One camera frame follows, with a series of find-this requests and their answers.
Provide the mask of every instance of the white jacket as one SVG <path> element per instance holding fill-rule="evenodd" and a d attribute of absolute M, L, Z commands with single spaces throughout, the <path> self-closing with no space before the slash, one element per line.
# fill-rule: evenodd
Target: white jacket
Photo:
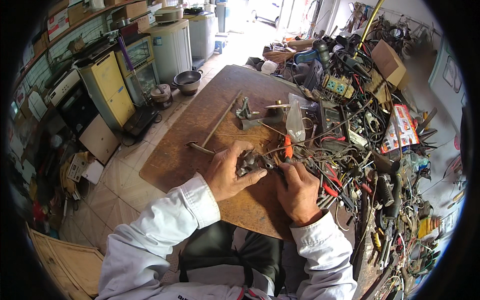
<path fill-rule="evenodd" d="M 310 278 L 297 291 L 299 299 L 351 299 L 357 287 L 349 258 L 352 247 L 325 215 L 306 227 L 291 227 L 299 255 L 307 258 Z M 253 270 L 252 288 L 242 287 L 243 267 L 219 265 L 188 271 L 188 283 L 160 283 L 168 270 L 172 247 L 197 228 L 220 220 L 215 199 L 200 174 L 152 201 L 138 220 L 121 224 L 107 239 L 107 254 L 98 283 L 102 299 L 276 299 L 272 281 Z"/>

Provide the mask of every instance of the electrical outlet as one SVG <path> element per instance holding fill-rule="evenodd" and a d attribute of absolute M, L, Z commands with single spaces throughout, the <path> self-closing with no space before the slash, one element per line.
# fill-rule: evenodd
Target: electrical outlet
<path fill-rule="evenodd" d="M 335 91 L 335 86 L 336 86 L 336 82 L 333 81 L 333 80 L 329 80 L 328 83 L 327 83 L 327 88 L 329 90 L 332 90 L 332 91 Z"/>
<path fill-rule="evenodd" d="M 335 91 L 339 94 L 343 94 L 343 91 L 345 90 L 345 87 L 343 86 L 343 84 L 339 84 L 336 86 L 336 89 Z"/>

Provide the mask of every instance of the wooden workbench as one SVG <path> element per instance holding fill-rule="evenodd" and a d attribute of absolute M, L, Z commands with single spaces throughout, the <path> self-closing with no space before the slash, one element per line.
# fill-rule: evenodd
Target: wooden workbench
<path fill-rule="evenodd" d="M 192 178 L 195 172 L 205 174 L 212 158 L 184 145 L 189 141 L 201 144 L 240 91 L 242 96 L 239 98 L 248 97 L 251 110 L 260 111 L 260 117 L 267 113 L 264 107 L 275 104 L 276 100 L 288 103 L 289 93 L 301 95 L 292 83 L 239 66 L 226 66 L 197 95 L 158 143 L 141 169 L 140 177 L 158 189 L 168 191 Z M 263 153 L 276 147 L 278 133 L 263 126 L 246 132 L 240 129 L 240 120 L 234 114 L 239 106 L 239 103 L 233 106 L 206 148 L 218 152 L 234 140 L 249 141 Z M 277 128 L 285 132 L 284 123 L 279 123 Z M 275 238 L 292 240 L 288 228 L 291 220 L 276 199 L 274 180 L 274 176 L 267 175 L 235 197 L 219 202 L 222 220 Z M 330 210 L 335 213 L 335 205 Z M 343 227 L 346 227 L 348 218 L 344 209 L 338 210 L 338 221 Z M 345 235 L 353 245 L 353 223 Z"/>

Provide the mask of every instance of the white sleeve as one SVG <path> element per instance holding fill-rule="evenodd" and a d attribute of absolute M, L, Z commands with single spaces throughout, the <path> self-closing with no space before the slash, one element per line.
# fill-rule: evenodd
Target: white sleeve
<path fill-rule="evenodd" d="M 152 201 L 138 220 L 118 225 L 108 236 L 97 299 L 120 294 L 128 298 L 131 293 L 136 299 L 139 294 L 148 298 L 170 266 L 165 258 L 172 246 L 219 220 L 212 192 L 198 173 L 165 198 Z"/>
<path fill-rule="evenodd" d="M 307 259 L 304 280 L 297 290 L 299 300 L 352 299 L 357 288 L 350 255 L 352 246 L 334 223 L 328 210 L 317 222 L 291 228 L 300 256 Z"/>

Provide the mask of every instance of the person's left hand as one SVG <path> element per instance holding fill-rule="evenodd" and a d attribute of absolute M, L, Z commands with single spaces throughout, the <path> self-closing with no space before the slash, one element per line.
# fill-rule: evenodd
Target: person's left hand
<path fill-rule="evenodd" d="M 204 179 L 210 187 L 215 201 L 231 198 L 267 175 L 267 170 L 261 168 L 242 177 L 237 176 L 235 173 L 237 158 L 245 150 L 253 150 L 253 145 L 249 142 L 234 141 L 228 149 L 213 157 Z"/>

